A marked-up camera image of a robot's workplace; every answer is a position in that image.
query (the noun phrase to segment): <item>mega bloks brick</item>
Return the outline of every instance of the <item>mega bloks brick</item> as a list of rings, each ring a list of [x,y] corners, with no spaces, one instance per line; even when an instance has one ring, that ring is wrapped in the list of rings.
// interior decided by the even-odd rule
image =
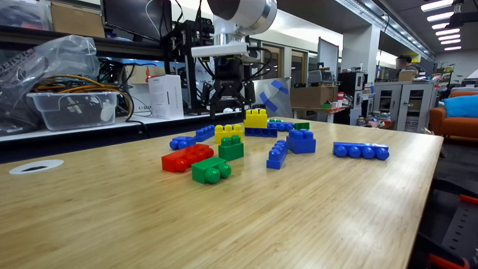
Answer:
[[[190,136],[178,136],[169,142],[169,147],[172,150],[183,149],[192,145],[196,145],[196,138]]]
[[[266,161],[266,167],[272,169],[281,169],[286,155],[286,142],[284,140],[277,140],[275,145],[269,151],[269,158]]]
[[[294,129],[297,131],[302,129],[310,130],[310,123],[294,123]]]
[[[244,157],[244,143],[241,143],[238,135],[224,137],[221,144],[217,146],[219,158],[226,161],[232,161]]]
[[[192,164],[211,158],[214,150],[208,145],[196,144],[180,149],[161,157],[163,170],[168,172],[184,172]]]
[[[290,130],[286,137],[287,149],[295,154],[315,152],[314,133],[302,129],[300,131]]]
[[[196,131],[196,141],[204,142],[214,136],[214,125],[209,125]]]
[[[267,128],[277,129],[280,132],[288,132],[294,129],[294,123],[286,123],[286,122],[268,122]]]
[[[386,160],[390,156],[388,150],[389,147],[384,144],[334,142],[332,153],[337,157],[358,158],[362,156],[365,159],[376,157],[379,160]]]
[[[191,168],[193,179],[203,184],[216,184],[220,178],[225,179],[231,175],[231,166],[226,160],[216,157],[197,162]]]
[[[267,113],[265,109],[249,109],[246,111],[244,127],[267,128]]]
[[[277,129],[273,128],[244,128],[245,136],[277,137]]]
[[[214,132],[214,142],[216,144],[221,143],[221,139],[224,137],[231,137],[233,135],[237,135],[240,137],[240,141],[242,142],[242,126],[239,124],[235,124],[234,127],[232,125],[216,125],[215,132]]]

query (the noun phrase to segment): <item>yellow block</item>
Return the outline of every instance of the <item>yellow block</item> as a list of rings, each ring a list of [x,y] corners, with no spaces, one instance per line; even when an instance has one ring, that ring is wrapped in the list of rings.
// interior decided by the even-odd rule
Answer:
[[[225,125],[224,128],[222,125],[216,125],[214,128],[214,140],[216,144],[221,143],[221,139],[224,137],[231,137],[233,135],[239,135],[240,141],[242,142],[242,127],[239,124],[235,124],[234,128],[232,125]]]
[[[265,109],[249,109],[246,111],[244,127],[247,128],[267,128],[267,114]]]

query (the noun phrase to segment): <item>ceiling light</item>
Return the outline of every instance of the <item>ceiling light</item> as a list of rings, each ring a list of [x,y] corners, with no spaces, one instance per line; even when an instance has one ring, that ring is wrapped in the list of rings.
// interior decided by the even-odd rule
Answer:
[[[445,48],[445,50],[456,50],[456,49],[461,49],[461,46]]]
[[[452,39],[452,40],[442,41],[441,44],[445,45],[445,44],[453,44],[453,43],[460,43],[460,42],[461,42],[461,39]]]
[[[452,11],[452,12],[442,13],[442,14],[438,14],[438,15],[433,15],[433,16],[430,16],[430,17],[426,18],[426,20],[429,21],[429,22],[436,22],[436,21],[448,19],[448,18],[451,17],[451,15],[453,15],[453,13],[454,12]]]
[[[460,34],[452,34],[452,35],[445,35],[445,36],[440,36],[438,40],[448,40],[448,39],[456,39],[460,38]]]
[[[440,24],[435,24],[432,26],[432,29],[433,30],[437,30],[437,29],[443,29],[445,28],[445,26],[449,25],[450,23],[447,22],[447,23],[440,23]]]
[[[460,31],[460,29],[450,29],[450,30],[444,30],[444,31],[438,31],[435,34],[436,35],[445,35],[445,34],[456,34]]]
[[[420,8],[423,12],[437,10],[445,7],[449,7],[453,4],[453,0],[441,0],[438,2],[429,3],[426,5],[422,5]]]

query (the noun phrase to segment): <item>person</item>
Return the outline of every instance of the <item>person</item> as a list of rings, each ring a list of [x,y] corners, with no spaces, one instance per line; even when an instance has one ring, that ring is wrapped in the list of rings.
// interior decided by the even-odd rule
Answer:
[[[418,73],[426,73],[426,70],[418,64],[412,64],[412,58],[406,55],[400,55],[396,59],[397,69],[417,70]]]

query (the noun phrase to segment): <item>blue pillow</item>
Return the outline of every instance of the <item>blue pillow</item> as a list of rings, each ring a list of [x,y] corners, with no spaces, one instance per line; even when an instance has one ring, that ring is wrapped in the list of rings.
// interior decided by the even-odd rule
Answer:
[[[446,117],[478,118],[478,95],[445,99]]]

